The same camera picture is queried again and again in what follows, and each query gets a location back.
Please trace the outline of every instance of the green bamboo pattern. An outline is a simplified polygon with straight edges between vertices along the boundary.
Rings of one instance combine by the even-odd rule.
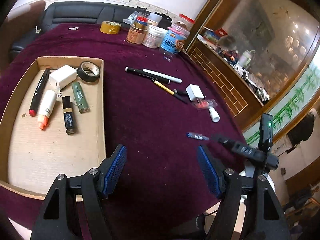
[[[293,113],[299,110],[298,103],[303,104],[304,94],[303,90],[306,88],[306,91],[314,90],[320,84],[320,77],[316,73],[316,68],[311,69],[309,67],[311,74],[306,77],[305,82],[299,88],[295,89],[295,95],[289,99],[284,107],[273,117],[273,129],[278,130],[283,121],[284,117],[288,117],[289,120],[292,119]],[[252,136],[246,139],[247,144],[250,145],[256,140],[259,139],[259,131],[255,132]]]

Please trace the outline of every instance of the green lighter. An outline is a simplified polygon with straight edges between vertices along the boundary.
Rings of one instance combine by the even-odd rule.
[[[71,84],[73,94],[75,95],[76,103],[79,109],[79,112],[82,114],[84,112],[89,111],[89,106],[87,101],[85,100],[84,93],[82,87],[79,82],[73,82]]]

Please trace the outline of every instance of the black electrical tape roll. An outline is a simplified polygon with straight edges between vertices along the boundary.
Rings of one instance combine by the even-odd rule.
[[[100,68],[90,62],[90,61],[84,61],[80,64],[78,70],[78,76],[81,78],[83,81],[86,82],[95,82],[99,77],[100,77]]]

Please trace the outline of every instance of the black pen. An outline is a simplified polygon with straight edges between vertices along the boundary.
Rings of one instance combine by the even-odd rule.
[[[39,80],[39,83],[37,85],[35,93],[33,94],[33,98],[31,100],[31,104],[30,104],[29,114],[31,116],[37,115],[38,108],[40,105],[41,96],[43,94],[44,87],[48,81],[49,74],[50,74],[50,68],[46,68],[45,71],[43,72],[40,80]]]
[[[140,69],[125,67],[124,71],[126,71],[127,73],[131,73],[131,74],[134,74],[134,75],[137,75],[137,76],[144,77],[144,78],[153,79],[153,80],[156,80],[156,81],[164,83],[164,84],[170,84],[170,80],[169,79],[163,78],[163,77],[160,77],[160,76],[148,73],[148,72],[145,72],[145,71],[140,70]]]

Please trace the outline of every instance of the white charger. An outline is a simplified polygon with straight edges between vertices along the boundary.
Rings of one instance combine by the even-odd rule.
[[[191,101],[196,101],[197,99],[204,98],[204,95],[202,94],[200,87],[197,85],[192,85],[192,84],[188,85],[188,87],[186,88],[186,91]]]
[[[63,89],[66,85],[77,78],[77,70],[69,65],[64,65],[61,68],[53,71],[49,75],[49,83],[57,90]]]

